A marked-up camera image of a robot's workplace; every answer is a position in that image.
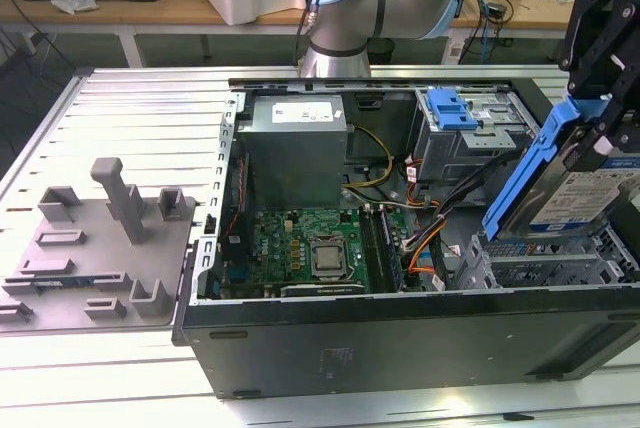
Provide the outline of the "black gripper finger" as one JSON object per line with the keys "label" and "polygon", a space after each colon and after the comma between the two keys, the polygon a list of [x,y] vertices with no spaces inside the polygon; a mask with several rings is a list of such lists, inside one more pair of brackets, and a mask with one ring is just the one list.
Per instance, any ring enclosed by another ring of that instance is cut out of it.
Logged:
{"label": "black gripper finger", "polygon": [[631,0],[575,0],[561,52],[569,74],[558,106],[560,154],[569,172],[595,171],[631,151]]}
{"label": "black gripper finger", "polygon": [[623,153],[639,152],[639,0],[613,0],[608,28],[614,82],[602,121],[604,134]]}

